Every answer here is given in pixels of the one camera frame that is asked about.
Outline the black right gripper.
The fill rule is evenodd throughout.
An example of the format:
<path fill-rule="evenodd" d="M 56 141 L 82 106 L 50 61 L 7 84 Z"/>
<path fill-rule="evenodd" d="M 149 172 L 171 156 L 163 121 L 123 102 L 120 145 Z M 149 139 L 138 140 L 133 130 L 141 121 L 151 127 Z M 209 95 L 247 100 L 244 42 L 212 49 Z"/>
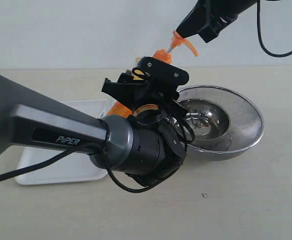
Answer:
<path fill-rule="evenodd" d="M 233 0 L 198 0 L 176 32 L 182 38 L 198 34 L 205 43 L 209 43 L 237 18 Z"/>

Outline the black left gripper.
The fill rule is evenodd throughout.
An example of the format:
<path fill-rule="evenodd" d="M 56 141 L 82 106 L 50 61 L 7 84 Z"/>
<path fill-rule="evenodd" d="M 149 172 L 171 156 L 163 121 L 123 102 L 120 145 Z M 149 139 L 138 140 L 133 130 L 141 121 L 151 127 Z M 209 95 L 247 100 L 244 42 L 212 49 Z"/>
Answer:
<path fill-rule="evenodd" d="M 122 72 L 116 82 L 107 77 L 102 92 L 114 98 L 127 108 L 137 108 L 151 103 L 147 88 L 150 74 L 134 75 Z M 147 109 L 136 116 L 128 116 L 134 127 L 137 140 L 127 160 L 126 175 L 143 187 L 154 187 L 171 177 L 183 164 L 187 153 L 187 109 L 177 102 L 179 93 L 175 91 L 166 100 L 160 93 L 158 109 Z"/>

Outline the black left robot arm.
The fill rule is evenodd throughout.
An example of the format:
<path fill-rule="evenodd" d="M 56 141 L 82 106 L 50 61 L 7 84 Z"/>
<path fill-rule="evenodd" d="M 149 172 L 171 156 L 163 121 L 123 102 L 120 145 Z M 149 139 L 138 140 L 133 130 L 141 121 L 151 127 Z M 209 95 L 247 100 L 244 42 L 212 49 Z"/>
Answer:
<path fill-rule="evenodd" d="M 95 118 L 0 75 L 0 154 L 14 145 L 59 151 L 44 162 L 0 174 L 0 182 L 84 153 L 121 189 L 135 192 L 114 172 L 136 181 L 138 193 L 154 188 L 186 157 L 187 111 L 177 103 L 177 88 L 188 80 L 186 71 L 163 62 L 126 71 L 117 82 L 105 79 L 102 91 L 132 114 Z"/>

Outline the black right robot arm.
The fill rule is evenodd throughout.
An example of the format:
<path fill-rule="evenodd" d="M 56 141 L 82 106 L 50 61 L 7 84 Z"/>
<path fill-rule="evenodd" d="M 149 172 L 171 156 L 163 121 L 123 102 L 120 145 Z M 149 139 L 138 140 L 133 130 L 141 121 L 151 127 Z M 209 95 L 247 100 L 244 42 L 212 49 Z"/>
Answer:
<path fill-rule="evenodd" d="M 199 0 L 176 31 L 182 38 L 199 35 L 208 43 L 254 4 L 255 0 Z"/>

